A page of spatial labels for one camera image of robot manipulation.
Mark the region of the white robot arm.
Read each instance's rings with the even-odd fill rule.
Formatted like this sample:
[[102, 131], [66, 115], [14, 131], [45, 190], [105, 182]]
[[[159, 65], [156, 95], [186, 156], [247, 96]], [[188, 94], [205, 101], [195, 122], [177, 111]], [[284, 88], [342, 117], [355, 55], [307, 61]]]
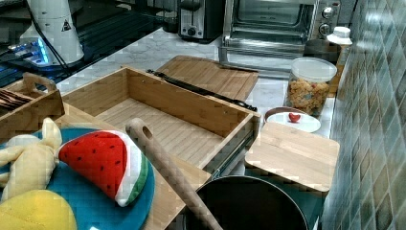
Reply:
[[32, 25], [20, 36], [32, 42], [27, 61], [38, 67], [74, 63], [84, 56], [73, 24], [69, 0], [26, 0]]

